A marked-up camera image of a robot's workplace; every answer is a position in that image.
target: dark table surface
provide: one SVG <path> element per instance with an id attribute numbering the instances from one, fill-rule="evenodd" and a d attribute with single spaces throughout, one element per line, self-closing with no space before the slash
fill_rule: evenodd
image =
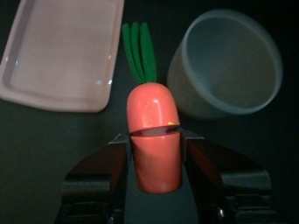
<path id="1" fill-rule="evenodd" d="M 0 51 L 19 1 L 0 1 Z M 180 115 L 182 126 L 256 160 L 268 170 L 274 197 L 299 223 L 299 10 L 294 0 L 126 0 L 123 23 L 150 25 L 159 82 L 166 83 L 175 49 L 192 20 L 212 9 L 250 15 L 271 34 L 284 63 L 283 86 L 252 115 L 216 121 Z M 59 113 L 0 100 L 0 223 L 53 223 L 68 170 L 119 134 L 127 133 L 127 96 L 136 82 L 119 43 L 107 108 L 95 114 Z M 180 191 L 156 197 L 136 190 L 130 172 L 126 223 L 195 223 L 188 181 Z"/>

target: dark surface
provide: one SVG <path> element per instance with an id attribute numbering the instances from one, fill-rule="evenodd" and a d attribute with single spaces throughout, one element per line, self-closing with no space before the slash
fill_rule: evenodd
<path id="1" fill-rule="evenodd" d="M 0 1 L 1 53 L 17 2 Z M 192 20 L 218 8 L 246 13 L 266 27 L 283 58 L 283 86 L 274 101 L 255 114 L 218 121 L 192 120 L 180 115 L 182 126 L 266 167 L 275 199 L 290 223 L 299 223 L 298 2 L 126 0 L 123 23 L 148 23 L 159 81 L 164 83 L 175 49 Z M 101 112 L 57 113 L 0 101 L 0 223 L 53 223 L 61 203 L 61 181 L 69 169 L 117 133 L 127 132 L 127 96 L 135 86 L 120 41 L 111 97 Z M 151 223 L 154 217 L 159 219 L 155 223 L 194 221 L 188 185 L 174 195 L 142 197 L 135 174 L 130 175 L 127 224 Z"/>

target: rectangular dish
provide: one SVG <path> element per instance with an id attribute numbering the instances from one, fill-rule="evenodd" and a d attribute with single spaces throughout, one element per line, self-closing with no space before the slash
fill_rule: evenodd
<path id="1" fill-rule="evenodd" d="M 23 0 L 0 66 L 0 97 L 39 109 L 108 104 L 124 0 Z"/>

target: green carrot leaves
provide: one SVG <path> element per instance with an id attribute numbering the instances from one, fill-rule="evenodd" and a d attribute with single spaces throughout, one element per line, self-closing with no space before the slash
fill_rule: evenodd
<path id="1" fill-rule="evenodd" d="M 140 84 L 156 82 L 155 49 L 147 24 L 142 23 L 139 26 L 134 23 L 132 29 L 124 24 L 123 39 L 126 57 L 136 81 Z"/>

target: toy carrot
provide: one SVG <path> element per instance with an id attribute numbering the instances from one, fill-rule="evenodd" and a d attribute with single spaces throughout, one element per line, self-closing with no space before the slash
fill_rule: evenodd
<path id="1" fill-rule="evenodd" d="M 148 26 L 123 25 L 126 56 L 139 86 L 127 99 L 138 187 L 170 193 L 182 186 L 179 116 L 167 87 L 156 83 L 155 51 Z"/>

